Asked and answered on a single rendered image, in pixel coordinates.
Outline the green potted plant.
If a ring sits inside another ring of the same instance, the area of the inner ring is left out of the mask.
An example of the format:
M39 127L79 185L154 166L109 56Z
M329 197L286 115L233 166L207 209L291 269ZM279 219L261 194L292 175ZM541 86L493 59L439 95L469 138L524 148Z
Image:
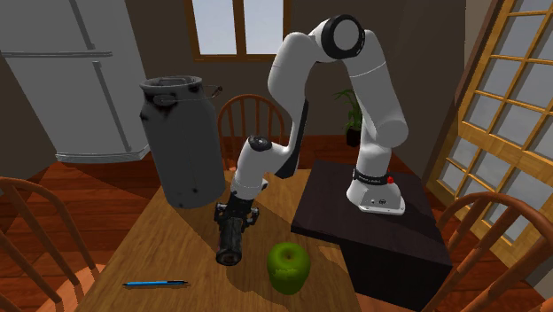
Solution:
M362 111L356 95L352 89L342 90L333 94L335 100L343 98L347 105L351 105L348 111L348 122L344 125L347 145L356 147L360 144L362 133Z

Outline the green apple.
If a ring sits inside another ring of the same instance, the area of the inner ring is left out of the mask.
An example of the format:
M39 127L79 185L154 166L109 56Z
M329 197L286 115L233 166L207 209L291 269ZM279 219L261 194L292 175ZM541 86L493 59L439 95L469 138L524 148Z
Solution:
M292 242L274 245L268 254L267 269L273 288L285 295L297 293L310 272L310 257L306 250Z

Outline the wooden table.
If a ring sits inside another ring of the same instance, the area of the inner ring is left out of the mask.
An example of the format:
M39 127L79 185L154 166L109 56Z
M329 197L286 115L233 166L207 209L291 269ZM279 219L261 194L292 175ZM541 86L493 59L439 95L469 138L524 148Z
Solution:
M267 174L255 200L257 223L243 234L241 262L215 260L214 204L174 209L158 191L75 312L361 312L339 248L291 231L309 172ZM306 283L283 295L269 282L267 259L280 242L302 246L311 260ZM127 282L184 280L187 285L126 287Z

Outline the small wooden-framed window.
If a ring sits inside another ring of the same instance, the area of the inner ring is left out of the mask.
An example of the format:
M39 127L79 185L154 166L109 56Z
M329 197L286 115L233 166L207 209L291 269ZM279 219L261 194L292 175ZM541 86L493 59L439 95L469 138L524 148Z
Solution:
M183 0L196 62L269 62L290 31L292 0Z

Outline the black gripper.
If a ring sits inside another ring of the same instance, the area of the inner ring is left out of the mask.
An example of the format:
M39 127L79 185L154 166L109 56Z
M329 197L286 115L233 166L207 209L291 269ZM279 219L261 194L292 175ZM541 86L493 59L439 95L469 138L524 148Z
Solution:
M227 205L220 202L215 204L214 221L217 222L220 228L225 227L229 217L245 219L246 228L255 225L260 213L257 207L252 207L252 204L253 201L251 199L241 199L237 196L237 193L233 191L230 194Z

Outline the blue pen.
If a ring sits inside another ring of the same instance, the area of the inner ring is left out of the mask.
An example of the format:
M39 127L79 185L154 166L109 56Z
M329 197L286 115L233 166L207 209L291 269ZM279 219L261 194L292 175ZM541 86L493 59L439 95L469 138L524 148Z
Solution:
M188 282L184 280L160 280L160 281L127 282L122 285L126 287L137 287L137 286L187 285L187 284Z

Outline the large wooden lattice window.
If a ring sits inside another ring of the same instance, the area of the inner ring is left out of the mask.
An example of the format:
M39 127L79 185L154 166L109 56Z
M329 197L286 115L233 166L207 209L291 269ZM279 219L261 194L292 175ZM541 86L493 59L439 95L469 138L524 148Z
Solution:
M429 182L444 204L491 191L553 221L553 0L499 0Z

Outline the grey refrigerator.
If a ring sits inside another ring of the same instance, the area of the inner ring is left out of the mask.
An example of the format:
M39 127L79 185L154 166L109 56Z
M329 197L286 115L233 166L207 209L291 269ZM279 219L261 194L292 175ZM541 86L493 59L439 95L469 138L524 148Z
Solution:
M141 160L145 79L125 0L0 0L0 53L70 163Z

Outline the large dark milk can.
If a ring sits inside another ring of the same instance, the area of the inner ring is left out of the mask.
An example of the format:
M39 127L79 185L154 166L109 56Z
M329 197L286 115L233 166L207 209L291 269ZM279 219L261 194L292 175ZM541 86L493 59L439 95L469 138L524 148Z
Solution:
M205 91L197 76L159 77L140 83L140 112L147 142L168 204L196 208L225 190L217 112L211 100L222 87Z

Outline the black rusty cylinder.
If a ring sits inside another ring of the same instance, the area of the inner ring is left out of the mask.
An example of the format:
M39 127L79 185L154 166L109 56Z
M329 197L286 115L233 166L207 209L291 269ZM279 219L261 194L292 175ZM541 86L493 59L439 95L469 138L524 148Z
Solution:
M220 216L217 222L220 238L215 259L224 266L237 265L242 259L243 220L237 217Z

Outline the dark robot stand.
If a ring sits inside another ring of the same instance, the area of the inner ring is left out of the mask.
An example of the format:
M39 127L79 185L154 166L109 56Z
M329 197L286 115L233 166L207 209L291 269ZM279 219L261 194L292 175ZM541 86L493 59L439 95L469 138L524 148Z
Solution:
M316 160L291 230L339 245L358 293L420 311L452 269L421 181L394 172L404 214L364 213L346 196L353 170Z

